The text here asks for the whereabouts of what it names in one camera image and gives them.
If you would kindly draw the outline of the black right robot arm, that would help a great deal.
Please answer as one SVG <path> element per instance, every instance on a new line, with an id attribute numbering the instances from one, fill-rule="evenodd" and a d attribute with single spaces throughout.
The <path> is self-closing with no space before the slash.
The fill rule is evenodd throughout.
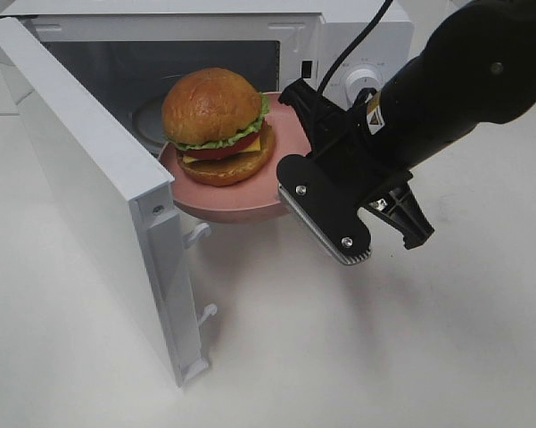
<path id="1" fill-rule="evenodd" d="M 411 170 L 470 133 L 504 124 L 536 103 L 536 1 L 472 1 L 451 14 L 422 53 L 380 89 L 342 109 L 305 81 L 280 95 L 310 144 L 276 167 L 281 200 L 328 253 L 367 259 L 367 210 L 398 230 L 407 249 L 433 228 L 409 187 Z"/>

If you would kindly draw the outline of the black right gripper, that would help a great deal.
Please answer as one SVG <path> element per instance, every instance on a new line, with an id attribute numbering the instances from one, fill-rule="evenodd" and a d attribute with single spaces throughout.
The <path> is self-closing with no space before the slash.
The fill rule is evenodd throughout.
<path id="1" fill-rule="evenodd" d="M 408 185 L 412 174 L 371 153 L 363 104 L 345 111 L 302 79 L 278 101 L 293 108 L 310 144 L 308 154 L 277 163 L 278 196 L 328 255 L 344 266 L 371 256 L 363 206 L 402 234 L 405 249 L 426 243 L 434 228 Z"/>

